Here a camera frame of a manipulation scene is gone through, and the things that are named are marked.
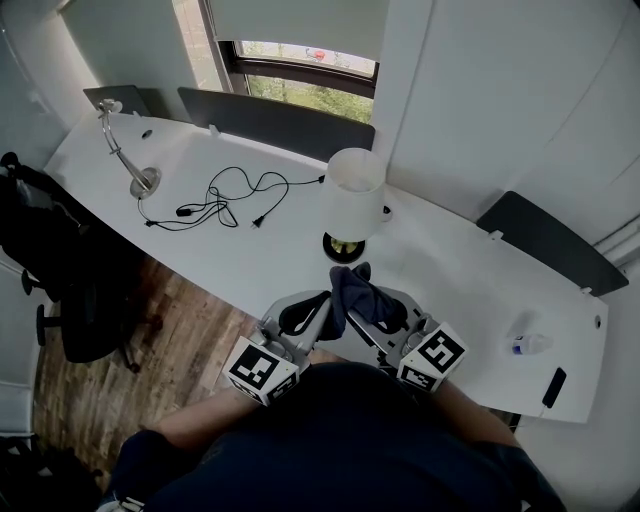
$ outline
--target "black and white marker cube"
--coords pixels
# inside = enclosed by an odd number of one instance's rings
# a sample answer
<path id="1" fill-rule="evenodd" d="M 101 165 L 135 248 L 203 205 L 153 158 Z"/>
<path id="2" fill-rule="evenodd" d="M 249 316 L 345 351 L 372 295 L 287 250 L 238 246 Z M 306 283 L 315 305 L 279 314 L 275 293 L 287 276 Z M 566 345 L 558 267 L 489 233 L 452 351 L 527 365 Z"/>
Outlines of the black and white marker cube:
<path id="1" fill-rule="evenodd" d="M 292 364 L 240 336 L 223 373 L 231 384 L 263 405 L 271 405 L 300 379 L 300 370 Z"/>
<path id="2" fill-rule="evenodd" d="M 400 361 L 398 379 L 434 392 L 460 364 L 468 347 L 449 324 L 443 323 Z"/>

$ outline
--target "person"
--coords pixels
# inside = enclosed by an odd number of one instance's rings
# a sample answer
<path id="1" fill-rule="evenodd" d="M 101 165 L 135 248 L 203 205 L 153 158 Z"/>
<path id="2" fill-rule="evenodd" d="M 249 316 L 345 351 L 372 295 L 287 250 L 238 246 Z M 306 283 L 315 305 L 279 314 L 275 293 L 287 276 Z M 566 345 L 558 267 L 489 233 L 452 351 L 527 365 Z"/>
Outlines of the person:
<path id="1" fill-rule="evenodd" d="M 426 395 L 314 364 L 270 407 L 227 388 L 122 446 L 100 512 L 565 510 L 509 428 L 449 382 Z"/>

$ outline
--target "white lamp shade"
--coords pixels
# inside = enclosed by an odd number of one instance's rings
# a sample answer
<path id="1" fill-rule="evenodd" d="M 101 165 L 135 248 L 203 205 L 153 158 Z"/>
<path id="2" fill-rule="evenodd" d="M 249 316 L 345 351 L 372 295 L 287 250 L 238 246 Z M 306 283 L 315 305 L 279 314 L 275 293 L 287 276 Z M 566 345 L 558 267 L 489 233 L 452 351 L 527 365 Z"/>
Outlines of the white lamp shade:
<path id="1" fill-rule="evenodd" d="M 338 151 L 327 168 L 322 189 L 323 227 L 336 240 L 362 242 L 382 222 L 385 167 L 371 151 Z"/>

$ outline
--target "desk lamp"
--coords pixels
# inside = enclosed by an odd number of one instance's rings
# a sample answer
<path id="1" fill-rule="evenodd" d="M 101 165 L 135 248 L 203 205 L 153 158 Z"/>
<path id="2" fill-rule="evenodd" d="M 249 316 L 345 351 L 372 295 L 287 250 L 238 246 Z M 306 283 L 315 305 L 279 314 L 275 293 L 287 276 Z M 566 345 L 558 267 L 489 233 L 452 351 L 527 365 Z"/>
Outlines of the desk lamp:
<path id="1" fill-rule="evenodd" d="M 136 199 L 146 199 L 153 194 L 158 188 L 158 185 L 160 185 L 160 171 L 153 167 L 147 167 L 141 171 L 127 158 L 122 152 L 122 148 L 116 142 L 113 132 L 111 131 L 109 114 L 117 114 L 120 112 L 120 110 L 122 110 L 122 103 L 111 99 L 104 99 L 98 104 L 98 107 L 101 112 L 102 132 L 104 133 L 107 144 L 109 144 L 110 154 L 115 154 L 120 159 L 122 165 L 125 166 L 133 178 L 129 192 Z"/>
<path id="2" fill-rule="evenodd" d="M 370 151 L 338 151 L 327 167 L 322 188 L 324 252 L 336 263 L 357 260 L 365 240 L 382 222 L 385 167 Z"/>

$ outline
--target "white desk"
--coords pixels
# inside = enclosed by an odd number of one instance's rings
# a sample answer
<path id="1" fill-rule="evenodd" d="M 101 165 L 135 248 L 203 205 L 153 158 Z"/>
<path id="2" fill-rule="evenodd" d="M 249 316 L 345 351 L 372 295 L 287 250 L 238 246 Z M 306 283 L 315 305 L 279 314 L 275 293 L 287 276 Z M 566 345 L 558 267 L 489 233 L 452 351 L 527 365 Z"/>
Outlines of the white desk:
<path id="1" fill-rule="evenodd" d="M 114 115 L 112 126 L 139 167 L 162 173 L 158 191 L 144 203 L 153 219 L 175 219 L 183 203 L 201 202 L 213 174 L 238 165 L 255 183 L 275 170 L 291 181 L 320 175 L 326 165 L 189 124 Z M 153 135 L 142 140 L 147 129 Z M 232 204 L 240 227 L 211 219 L 185 232 L 144 225 L 129 195 L 131 178 L 108 154 L 97 114 L 83 119 L 47 165 L 47 172 L 109 226 L 208 292 L 256 317 L 278 298 L 330 287 L 333 263 L 322 251 L 317 207 L 320 185 L 292 187 L 258 230 L 253 219 L 281 188 Z M 223 193 L 245 191 L 238 175 L 220 179 Z M 470 347 L 452 381 L 478 403 L 537 416 L 558 366 L 567 372 L 555 406 L 544 417 L 586 422 L 600 375 L 607 306 L 537 260 L 492 241 L 474 224 L 393 187 L 386 188 L 393 219 L 367 242 L 372 282 L 403 290 L 439 321 L 449 322 Z M 505 336 L 525 312 L 531 332 L 555 339 L 536 356 L 513 356 Z M 595 317 L 602 320 L 595 327 Z"/>

